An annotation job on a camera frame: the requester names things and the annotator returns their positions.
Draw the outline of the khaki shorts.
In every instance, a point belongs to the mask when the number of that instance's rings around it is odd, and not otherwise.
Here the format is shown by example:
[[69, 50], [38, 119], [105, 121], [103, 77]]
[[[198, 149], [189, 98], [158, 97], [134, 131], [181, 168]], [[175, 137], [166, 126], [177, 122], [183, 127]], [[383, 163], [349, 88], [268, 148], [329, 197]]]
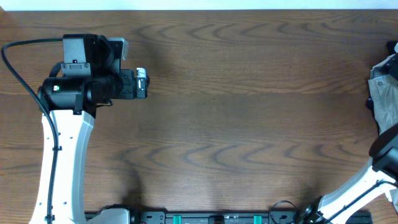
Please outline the khaki shorts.
[[381, 67], [391, 58], [392, 56], [388, 56], [384, 61], [373, 66], [368, 80], [379, 135], [397, 124], [397, 80], [381, 72]]

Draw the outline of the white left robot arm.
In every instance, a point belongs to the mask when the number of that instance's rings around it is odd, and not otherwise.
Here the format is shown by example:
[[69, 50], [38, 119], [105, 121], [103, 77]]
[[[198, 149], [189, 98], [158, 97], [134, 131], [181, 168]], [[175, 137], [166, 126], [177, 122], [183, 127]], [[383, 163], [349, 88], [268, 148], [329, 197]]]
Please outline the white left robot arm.
[[86, 217], [83, 192], [88, 142], [94, 128], [96, 105], [75, 108], [75, 99], [65, 93], [66, 85], [77, 87], [77, 95], [88, 91], [93, 79], [86, 75], [63, 74], [56, 78], [61, 66], [54, 67], [44, 87], [49, 87], [50, 111], [42, 118], [44, 154], [37, 203], [31, 223], [130, 223], [127, 208], [109, 207], [93, 218]]

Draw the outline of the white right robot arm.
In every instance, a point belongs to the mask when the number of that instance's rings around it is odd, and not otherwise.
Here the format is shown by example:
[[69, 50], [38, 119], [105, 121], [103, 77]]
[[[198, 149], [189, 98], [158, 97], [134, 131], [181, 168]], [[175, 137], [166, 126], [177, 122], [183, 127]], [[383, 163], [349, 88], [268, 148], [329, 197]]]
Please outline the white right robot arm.
[[397, 188], [397, 125], [384, 131], [372, 144], [369, 160], [350, 180], [321, 196], [295, 223], [346, 223], [366, 204]]

